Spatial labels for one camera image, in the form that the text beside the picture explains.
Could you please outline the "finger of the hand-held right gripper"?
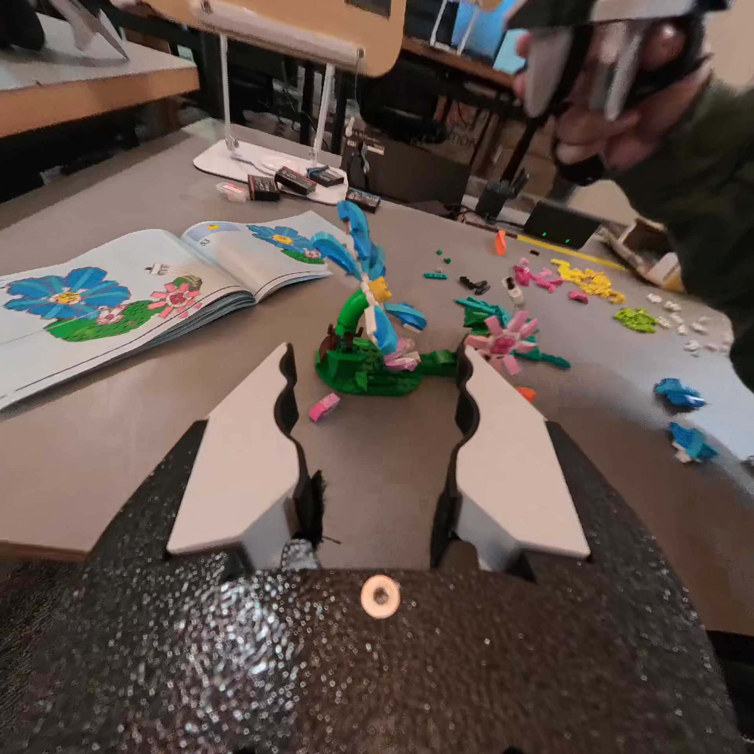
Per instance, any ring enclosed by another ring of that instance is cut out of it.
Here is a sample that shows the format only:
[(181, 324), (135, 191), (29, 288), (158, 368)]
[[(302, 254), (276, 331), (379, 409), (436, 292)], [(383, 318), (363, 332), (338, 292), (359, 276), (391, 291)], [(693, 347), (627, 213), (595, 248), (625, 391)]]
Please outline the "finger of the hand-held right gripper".
[(591, 79), (589, 110), (600, 111), (608, 122), (624, 110), (636, 78), (647, 22), (616, 20), (597, 24), (597, 62)]
[(573, 27), (544, 27), (529, 32), (523, 109), (542, 117), (551, 108), (575, 38)]

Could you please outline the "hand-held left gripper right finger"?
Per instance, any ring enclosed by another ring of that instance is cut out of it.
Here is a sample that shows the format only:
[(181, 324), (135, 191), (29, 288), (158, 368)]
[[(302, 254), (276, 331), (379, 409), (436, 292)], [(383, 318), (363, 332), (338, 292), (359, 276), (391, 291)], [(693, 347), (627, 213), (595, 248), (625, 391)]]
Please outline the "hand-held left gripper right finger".
[(457, 351), (461, 439), (451, 452), (430, 538), (439, 568), (451, 542), (505, 571), (523, 553), (588, 560), (590, 549), (547, 420), (471, 346)]

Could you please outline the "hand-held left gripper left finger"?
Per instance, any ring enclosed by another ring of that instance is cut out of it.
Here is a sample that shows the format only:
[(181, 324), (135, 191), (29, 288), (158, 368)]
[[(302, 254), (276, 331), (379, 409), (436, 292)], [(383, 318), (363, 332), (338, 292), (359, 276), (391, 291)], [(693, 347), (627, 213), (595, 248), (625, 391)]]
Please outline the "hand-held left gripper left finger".
[(293, 346), (282, 343), (209, 414), (174, 526), (171, 556), (240, 551), (255, 569), (286, 543), (323, 538), (322, 476), (300, 442)]

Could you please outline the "lego flower model green base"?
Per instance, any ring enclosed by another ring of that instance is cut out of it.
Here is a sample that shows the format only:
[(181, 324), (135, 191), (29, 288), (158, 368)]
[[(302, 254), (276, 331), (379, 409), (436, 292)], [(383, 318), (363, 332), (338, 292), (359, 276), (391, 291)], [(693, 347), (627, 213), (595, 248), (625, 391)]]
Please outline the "lego flower model green base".
[(345, 200), (336, 209), (349, 241), (318, 232), (311, 244), (353, 278), (356, 288), (328, 325), (315, 355), (319, 378), (335, 392), (402, 397), (415, 391), (426, 375), (455, 377), (454, 352), (419, 353), (412, 338), (397, 332), (399, 324), (421, 333), (428, 322), (419, 309), (393, 299), (385, 279), (384, 250), (372, 240), (361, 207)]

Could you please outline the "blue lego petal white end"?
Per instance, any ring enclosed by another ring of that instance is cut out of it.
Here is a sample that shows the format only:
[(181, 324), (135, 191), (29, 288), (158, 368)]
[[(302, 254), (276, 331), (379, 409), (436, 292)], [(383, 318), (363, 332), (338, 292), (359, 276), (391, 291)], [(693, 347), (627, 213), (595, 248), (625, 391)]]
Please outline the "blue lego petal white end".
[(675, 457), (683, 464), (704, 463), (719, 454), (706, 442), (705, 435), (698, 429), (687, 428), (672, 421), (668, 424), (667, 431)]

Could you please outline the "person's right forearm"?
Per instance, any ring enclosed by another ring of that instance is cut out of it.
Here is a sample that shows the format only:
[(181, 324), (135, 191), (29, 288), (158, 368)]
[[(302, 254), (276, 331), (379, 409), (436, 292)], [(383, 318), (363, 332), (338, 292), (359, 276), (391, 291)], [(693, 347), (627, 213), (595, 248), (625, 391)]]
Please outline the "person's right forearm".
[(672, 237), (686, 291), (752, 328), (753, 89), (713, 79), (645, 161), (616, 183)]

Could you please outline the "pile of yellow lego pieces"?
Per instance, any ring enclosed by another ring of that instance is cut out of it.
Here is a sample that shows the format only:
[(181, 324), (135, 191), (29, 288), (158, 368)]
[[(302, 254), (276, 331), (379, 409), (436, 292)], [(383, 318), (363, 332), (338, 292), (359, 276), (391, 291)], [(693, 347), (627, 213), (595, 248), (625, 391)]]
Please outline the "pile of yellow lego pieces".
[(627, 301), (626, 296), (613, 288), (611, 280), (601, 271), (574, 268), (564, 259), (551, 259), (550, 264), (560, 278), (586, 296), (598, 297), (613, 305), (623, 305)]

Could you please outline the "pile of white lego pieces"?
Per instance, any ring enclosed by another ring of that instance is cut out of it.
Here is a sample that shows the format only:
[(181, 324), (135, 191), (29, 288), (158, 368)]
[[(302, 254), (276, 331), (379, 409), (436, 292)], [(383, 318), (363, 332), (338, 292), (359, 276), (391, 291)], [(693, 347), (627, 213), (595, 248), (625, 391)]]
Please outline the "pile of white lego pieces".
[(686, 353), (728, 356), (733, 343), (731, 325), (722, 315), (681, 297), (659, 291), (645, 296), (649, 315), (658, 333), (672, 335)]

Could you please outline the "wooden back desk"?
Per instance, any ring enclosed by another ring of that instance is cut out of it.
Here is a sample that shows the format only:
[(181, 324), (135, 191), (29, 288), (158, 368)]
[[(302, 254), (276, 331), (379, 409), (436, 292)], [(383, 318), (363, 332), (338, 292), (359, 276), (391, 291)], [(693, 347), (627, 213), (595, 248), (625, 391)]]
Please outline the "wooden back desk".
[(428, 41), (404, 35), (401, 43), (401, 54), (421, 60), (434, 68), (453, 71), (476, 83), (496, 88), (513, 89), (514, 76), (496, 70), (493, 65), (484, 60), (476, 60), (452, 51), (445, 51), (433, 47)]

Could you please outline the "black office chair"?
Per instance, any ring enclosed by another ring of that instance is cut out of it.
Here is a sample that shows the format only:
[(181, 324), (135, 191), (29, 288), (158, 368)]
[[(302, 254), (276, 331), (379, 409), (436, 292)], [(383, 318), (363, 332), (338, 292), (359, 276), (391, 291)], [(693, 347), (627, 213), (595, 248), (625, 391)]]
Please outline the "black office chair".
[(436, 72), (419, 62), (400, 59), (387, 74), (363, 79), (361, 116), (394, 142), (439, 145), (448, 129), (435, 117), (439, 94)]

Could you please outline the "black computer case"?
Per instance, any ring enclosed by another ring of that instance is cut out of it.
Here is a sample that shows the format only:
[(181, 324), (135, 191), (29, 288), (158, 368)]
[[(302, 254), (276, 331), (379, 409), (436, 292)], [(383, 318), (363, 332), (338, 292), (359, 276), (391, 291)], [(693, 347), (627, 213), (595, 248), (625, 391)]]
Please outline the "black computer case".
[(470, 168), (390, 139), (355, 133), (344, 137), (341, 168), (349, 185), (403, 204), (459, 204)]

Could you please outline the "cardboard box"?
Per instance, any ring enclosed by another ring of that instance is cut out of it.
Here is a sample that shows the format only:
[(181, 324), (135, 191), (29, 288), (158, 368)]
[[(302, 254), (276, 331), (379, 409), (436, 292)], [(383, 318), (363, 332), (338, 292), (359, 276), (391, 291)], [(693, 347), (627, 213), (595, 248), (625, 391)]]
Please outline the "cardboard box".
[(638, 217), (632, 225), (602, 223), (600, 235), (639, 278), (669, 293), (684, 293), (681, 266), (664, 226)]

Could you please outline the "person's green jacket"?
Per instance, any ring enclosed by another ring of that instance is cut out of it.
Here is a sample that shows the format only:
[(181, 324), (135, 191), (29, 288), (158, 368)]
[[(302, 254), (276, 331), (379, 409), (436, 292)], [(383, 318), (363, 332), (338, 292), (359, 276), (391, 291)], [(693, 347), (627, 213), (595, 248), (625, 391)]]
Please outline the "person's green jacket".
[(754, 391), (753, 377), (753, 324), (734, 334), (730, 348), (730, 362), (740, 382), (751, 393)]

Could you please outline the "wooden panel stand white base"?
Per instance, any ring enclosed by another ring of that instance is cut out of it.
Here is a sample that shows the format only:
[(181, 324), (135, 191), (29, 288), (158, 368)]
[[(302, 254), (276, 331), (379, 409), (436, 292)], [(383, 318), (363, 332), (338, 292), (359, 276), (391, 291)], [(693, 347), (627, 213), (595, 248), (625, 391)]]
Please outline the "wooden panel stand white base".
[[(320, 150), (336, 70), (375, 78), (399, 57), (406, 1), (150, 1), (158, 14), (220, 38), (224, 137), (194, 159), (200, 171), (245, 182), (272, 177), (281, 167), (304, 174), (320, 167)], [(266, 150), (231, 133), (228, 42), (235, 40), (325, 65), (319, 118), (309, 157)]]

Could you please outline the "wooden side table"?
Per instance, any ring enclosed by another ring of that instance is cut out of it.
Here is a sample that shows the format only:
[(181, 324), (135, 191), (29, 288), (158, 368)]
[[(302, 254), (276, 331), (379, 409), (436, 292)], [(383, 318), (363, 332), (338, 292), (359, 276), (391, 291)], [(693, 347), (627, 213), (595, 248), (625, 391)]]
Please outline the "wooden side table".
[(100, 34), (83, 51), (70, 24), (38, 15), (40, 52), (2, 51), (1, 137), (105, 115), (199, 89), (196, 66), (123, 42), (122, 57)]

